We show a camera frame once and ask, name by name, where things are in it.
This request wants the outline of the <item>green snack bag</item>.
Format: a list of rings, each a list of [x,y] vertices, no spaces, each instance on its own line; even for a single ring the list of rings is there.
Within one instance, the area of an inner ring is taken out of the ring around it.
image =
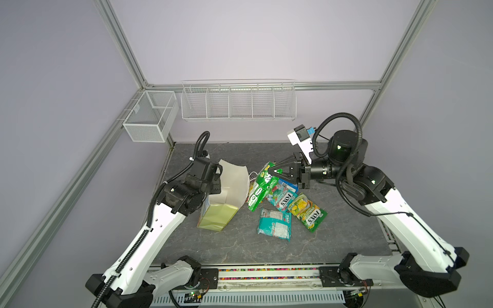
[[[272,192],[273,188],[278,184],[279,177],[269,173],[269,169],[275,165],[274,162],[268,162],[258,173],[252,189],[249,192],[248,208],[251,212],[254,212],[257,209],[266,195]]]

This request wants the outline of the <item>paper bag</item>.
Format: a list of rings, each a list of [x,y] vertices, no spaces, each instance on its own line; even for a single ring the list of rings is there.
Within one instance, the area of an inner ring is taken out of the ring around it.
[[[222,231],[245,204],[249,196],[250,174],[246,166],[220,160],[221,193],[210,194],[200,211],[197,227],[215,232]]]

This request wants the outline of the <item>orange Fox's candy bag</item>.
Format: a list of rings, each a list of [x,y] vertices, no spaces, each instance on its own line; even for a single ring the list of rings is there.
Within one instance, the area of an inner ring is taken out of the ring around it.
[[[249,201],[250,201],[250,197],[251,197],[251,196],[253,195],[253,193],[254,193],[254,188],[255,188],[255,181],[251,181],[251,182],[249,183],[249,193],[248,193],[248,196],[247,196],[247,199],[246,199],[246,200],[247,200],[247,201],[246,201],[247,203],[249,203]]]

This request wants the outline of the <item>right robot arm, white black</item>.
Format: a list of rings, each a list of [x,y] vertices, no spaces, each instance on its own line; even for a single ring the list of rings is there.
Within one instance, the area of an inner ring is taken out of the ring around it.
[[[355,129],[337,131],[324,151],[317,145],[319,128],[313,133],[304,126],[289,131],[288,139],[299,151],[269,170],[301,188],[308,188],[314,180],[330,180],[347,205],[379,219],[404,245],[404,252],[391,256],[347,254],[336,278],[345,286],[368,280],[396,283],[424,298],[456,291],[462,279],[459,269],[469,260],[468,251],[443,240],[383,171],[364,162],[368,142],[360,121],[346,112],[330,115],[328,121],[340,118],[350,120]]]

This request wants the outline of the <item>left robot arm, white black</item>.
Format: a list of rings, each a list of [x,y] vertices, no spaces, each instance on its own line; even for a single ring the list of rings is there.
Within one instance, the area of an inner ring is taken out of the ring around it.
[[[221,192],[223,168],[204,149],[209,137],[208,131],[203,132],[189,164],[155,191],[145,224],[117,261],[104,273],[90,276],[86,288],[95,296],[93,307],[150,307],[162,293],[200,285],[202,266],[188,256],[155,273],[148,269],[174,230],[209,195]]]

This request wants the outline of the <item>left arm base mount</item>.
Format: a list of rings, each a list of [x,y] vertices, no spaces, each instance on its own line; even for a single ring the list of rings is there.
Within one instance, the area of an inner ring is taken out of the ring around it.
[[[218,268],[202,268],[198,273],[192,274],[191,280],[178,290],[216,290],[219,283]]]

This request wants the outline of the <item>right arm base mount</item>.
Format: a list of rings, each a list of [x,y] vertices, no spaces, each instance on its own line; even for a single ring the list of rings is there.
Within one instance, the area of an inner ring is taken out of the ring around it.
[[[362,280],[349,270],[339,270],[338,266],[321,266],[319,277],[323,287],[372,287],[372,279]]]

